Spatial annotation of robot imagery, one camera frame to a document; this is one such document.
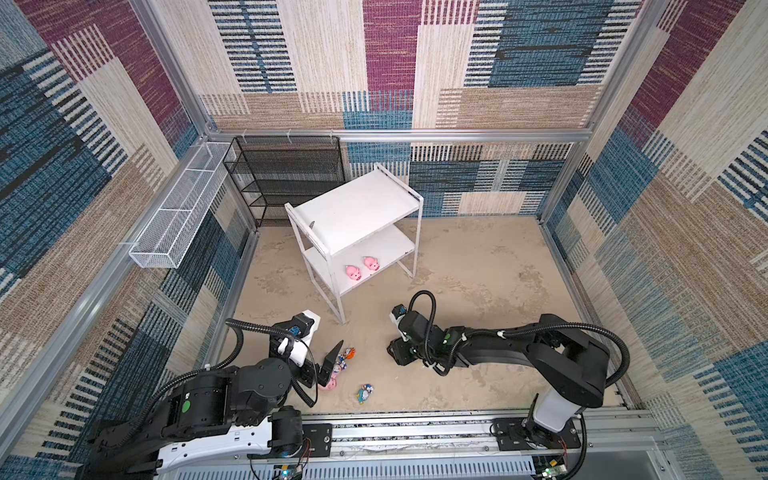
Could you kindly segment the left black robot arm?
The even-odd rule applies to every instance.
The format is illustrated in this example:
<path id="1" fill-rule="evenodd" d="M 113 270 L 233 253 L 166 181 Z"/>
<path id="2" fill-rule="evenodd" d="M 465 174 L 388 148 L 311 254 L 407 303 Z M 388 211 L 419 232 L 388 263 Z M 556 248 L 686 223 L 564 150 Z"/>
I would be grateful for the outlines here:
<path id="1" fill-rule="evenodd" d="M 302 414 L 288 405 L 296 393 L 313 407 L 334 373 L 342 346 L 322 362 L 309 347 L 319 327 L 310 311 L 273 326 L 226 320 L 235 347 L 211 367 L 187 372 L 160 387 L 133 419 L 110 421 L 90 440 L 79 479 L 150 479 L 196 459 L 308 457 L 311 440 Z"/>

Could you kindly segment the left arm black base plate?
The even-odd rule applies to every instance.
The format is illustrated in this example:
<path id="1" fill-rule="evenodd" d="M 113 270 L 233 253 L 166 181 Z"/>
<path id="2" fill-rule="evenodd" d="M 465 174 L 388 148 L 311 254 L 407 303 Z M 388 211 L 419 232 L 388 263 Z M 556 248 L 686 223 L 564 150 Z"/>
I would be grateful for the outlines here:
<path id="1" fill-rule="evenodd" d="M 330 423 L 316 423 L 291 426 L 286 422 L 264 422 L 259 432 L 267 434 L 266 441 L 257 445 L 249 441 L 246 457 L 251 460 L 278 458 L 327 458 L 331 454 L 333 426 Z"/>

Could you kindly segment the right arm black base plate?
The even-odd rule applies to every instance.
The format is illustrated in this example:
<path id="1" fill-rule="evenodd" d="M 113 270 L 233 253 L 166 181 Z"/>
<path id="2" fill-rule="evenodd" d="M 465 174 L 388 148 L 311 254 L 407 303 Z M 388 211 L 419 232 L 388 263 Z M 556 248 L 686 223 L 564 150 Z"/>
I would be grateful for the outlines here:
<path id="1" fill-rule="evenodd" d="M 580 449 L 579 431 L 572 419 L 557 433 L 522 417 L 497 418 L 491 422 L 489 433 L 500 451 Z"/>

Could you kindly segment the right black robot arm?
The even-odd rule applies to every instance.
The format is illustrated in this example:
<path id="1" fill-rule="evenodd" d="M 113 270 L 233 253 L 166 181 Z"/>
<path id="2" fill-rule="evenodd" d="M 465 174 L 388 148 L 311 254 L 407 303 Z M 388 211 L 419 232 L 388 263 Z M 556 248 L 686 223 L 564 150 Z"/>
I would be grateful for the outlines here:
<path id="1" fill-rule="evenodd" d="M 490 432 L 502 450 L 517 444 L 529 449 L 582 447 L 584 439 L 575 429 L 574 417 L 602 407 L 605 390 L 630 365 L 629 349 L 617 334 L 555 314 L 505 329 L 441 329 L 435 315 L 431 311 L 423 316 L 412 304 L 391 310 L 399 336 L 387 352 L 398 365 L 421 362 L 441 377 L 480 364 L 521 365 L 536 370 L 548 384 L 534 397 L 524 418 L 492 423 Z"/>

